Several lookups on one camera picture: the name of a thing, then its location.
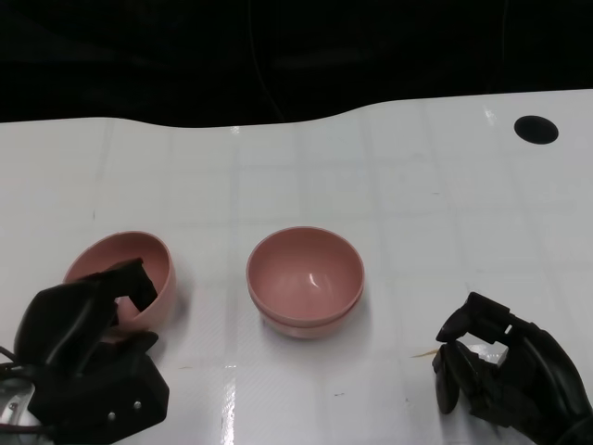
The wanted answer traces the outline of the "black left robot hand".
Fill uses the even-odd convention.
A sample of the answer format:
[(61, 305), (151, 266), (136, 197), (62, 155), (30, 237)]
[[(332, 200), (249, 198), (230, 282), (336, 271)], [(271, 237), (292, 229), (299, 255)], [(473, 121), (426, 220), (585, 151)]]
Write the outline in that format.
[(127, 298), (145, 309), (157, 295), (140, 258), (44, 289), (20, 321), (15, 361), (76, 375), (106, 332), (121, 321), (119, 299)]

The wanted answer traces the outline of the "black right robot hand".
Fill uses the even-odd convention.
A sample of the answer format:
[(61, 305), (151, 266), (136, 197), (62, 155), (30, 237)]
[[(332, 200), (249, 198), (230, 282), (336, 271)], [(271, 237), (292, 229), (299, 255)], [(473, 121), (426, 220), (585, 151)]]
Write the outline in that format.
[(592, 406), (573, 361), (547, 331), (472, 292), (441, 327), (432, 361), (441, 413), (470, 415), (535, 444), (589, 444)]

